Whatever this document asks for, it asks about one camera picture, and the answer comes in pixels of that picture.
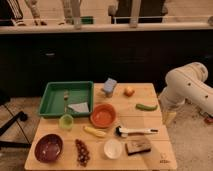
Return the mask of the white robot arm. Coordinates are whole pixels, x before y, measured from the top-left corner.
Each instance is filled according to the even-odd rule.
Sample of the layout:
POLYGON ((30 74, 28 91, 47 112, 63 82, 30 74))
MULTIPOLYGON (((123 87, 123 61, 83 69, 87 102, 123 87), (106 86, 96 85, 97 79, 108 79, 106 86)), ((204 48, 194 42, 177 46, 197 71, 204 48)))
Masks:
POLYGON ((170 70, 165 76, 166 87, 158 96, 164 124, 176 116, 176 110, 189 100, 201 109, 204 121, 213 124, 213 88, 205 84, 206 66, 192 62, 170 70))

